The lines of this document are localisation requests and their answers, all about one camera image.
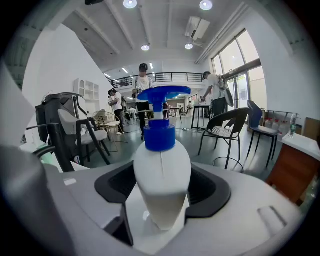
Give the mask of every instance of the chair seat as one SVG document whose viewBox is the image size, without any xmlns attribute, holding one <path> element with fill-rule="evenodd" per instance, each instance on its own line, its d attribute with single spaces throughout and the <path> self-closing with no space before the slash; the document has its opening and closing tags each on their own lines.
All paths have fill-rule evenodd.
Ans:
<svg viewBox="0 0 320 256">
<path fill-rule="evenodd" d="M 94 135 L 96 137 L 96 140 L 98 142 L 105 140 L 108 138 L 108 133 L 105 130 L 96 130 L 94 131 Z M 92 137 L 90 136 L 90 133 L 87 133 L 85 135 L 81 136 L 81 144 L 82 145 L 88 145 L 92 143 Z"/>
<path fill-rule="evenodd" d="M 266 134 L 266 135 L 271 135 L 271 136 L 276 136 L 279 131 L 270 129 L 264 126 L 258 126 L 258 127 L 250 127 L 253 131 L 261 133 L 261 134 Z"/>
<path fill-rule="evenodd" d="M 212 129 L 212 132 L 208 132 L 209 135 L 214 135 L 214 136 L 220 136 L 220 137 L 225 137 L 225 138 L 230 138 L 231 136 L 231 132 L 232 130 L 231 129 L 226 129 L 224 127 L 220 127 L 220 126 L 215 126 L 213 129 Z M 234 133 L 232 135 L 232 138 L 236 138 L 238 136 L 238 133 Z"/>
</svg>

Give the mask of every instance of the ceiling light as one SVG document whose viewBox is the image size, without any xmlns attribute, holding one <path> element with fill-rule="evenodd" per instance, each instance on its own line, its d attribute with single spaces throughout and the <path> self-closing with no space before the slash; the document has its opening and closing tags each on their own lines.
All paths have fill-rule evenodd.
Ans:
<svg viewBox="0 0 320 256">
<path fill-rule="evenodd" d="M 194 46 L 193 46 L 191 43 L 187 43 L 184 48 L 186 48 L 187 50 L 190 50 L 190 49 L 192 49 L 193 47 L 194 47 Z"/>
<path fill-rule="evenodd" d="M 200 8 L 204 11 L 208 11 L 212 8 L 212 2 L 209 0 L 203 0 L 200 3 Z"/>
<path fill-rule="evenodd" d="M 123 6 L 128 9 L 135 8 L 137 6 L 137 0 L 124 0 Z"/>
<path fill-rule="evenodd" d="M 143 46 L 141 47 L 141 49 L 142 49 L 142 51 L 149 51 L 150 46 L 149 46 L 149 45 L 143 45 Z"/>
</svg>

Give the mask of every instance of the white shirt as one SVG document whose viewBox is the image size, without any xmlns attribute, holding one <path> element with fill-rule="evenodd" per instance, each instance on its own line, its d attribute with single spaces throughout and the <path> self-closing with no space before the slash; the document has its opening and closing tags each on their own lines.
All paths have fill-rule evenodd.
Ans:
<svg viewBox="0 0 320 256">
<path fill-rule="evenodd" d="M 115 99 L 118 99 L 118 102 L 117 102 L 116 104 L 112 105 L 113 111 L 122 110 L 122 106 L 121 106 L 121 102 L 122 102 L 121 94 L 120 94 L 119 92 L 116 92 L 114 96 L 111 96 L 111 99 L 112 99 L 112 101 L 114 101 Z"/>
<path fill-rule="evenodd" d="M 223 91 L 219 88 L 219 78 L 215 74 L 210 74 L 207 78 L 207 81 L 205 83 L 205 90 L 204 94 L 206 93 L 207 89 L 212 86 L 211 92 L 206 96 L 205 102 L 211 103 L 211 100 L 217 100 L 220 98 L 224 98 L 225 95 Z"/>
<path fill-rule="evenodd" d="M 132 90 L 135 90 L 136 87 L 140 88 L 141 91 L 152 88 L 153 87 L 152 79 L 149 79 L 147 76 L 145 76 L 145 77 L 137 76 L 132 83 Z M 139 102 L 148 102 L 148 101 L 147 100 L 140 100 L 140 99 L 136 98 L 135 102 L 139 103 Z"/>
</svg>

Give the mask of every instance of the baseball cap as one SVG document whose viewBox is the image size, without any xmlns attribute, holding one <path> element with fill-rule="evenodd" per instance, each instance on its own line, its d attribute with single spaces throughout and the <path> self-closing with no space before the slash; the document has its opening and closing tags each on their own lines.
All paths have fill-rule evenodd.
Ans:
<svg viewBox="0 0 320 256">
<path fill-rule="evenodd" d="M 148 65 L 146 63 L 142 63 L 139 66 L 139 71 L 141 72 L 147 72 L 148 71 Z"/>
<path fill-rule="evenodd" d="M 205 79 L 205 76 L 206 76 L 206 75 L 210 75 L 210 74 L 211 74 L 211 73 L 210 73 L 209 71 L 204 72 L 203 75 L 202 75 L 202 80 Z"/>
</svg>

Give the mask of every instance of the blue pump head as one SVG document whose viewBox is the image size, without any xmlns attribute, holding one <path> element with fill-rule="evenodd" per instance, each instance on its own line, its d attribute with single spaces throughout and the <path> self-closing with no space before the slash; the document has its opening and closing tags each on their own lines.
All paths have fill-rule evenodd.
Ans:
<svg viewBox="0 0 320 256">
<path fill-rule="evenodd" d="M 139 100 L 153 104 L 153 111 L 161 113 L 163 103 L 179 94 L 191 94 L 187 86 L 159 86 L 144 90 L 138 95 Z M 150 151 L 165 151 L 172 149 L 176 144 L 175 126 L 170 125 L 169 119 L 153 119 L 149 126 L 144 127 L 145 146 Z"/>
</svg>

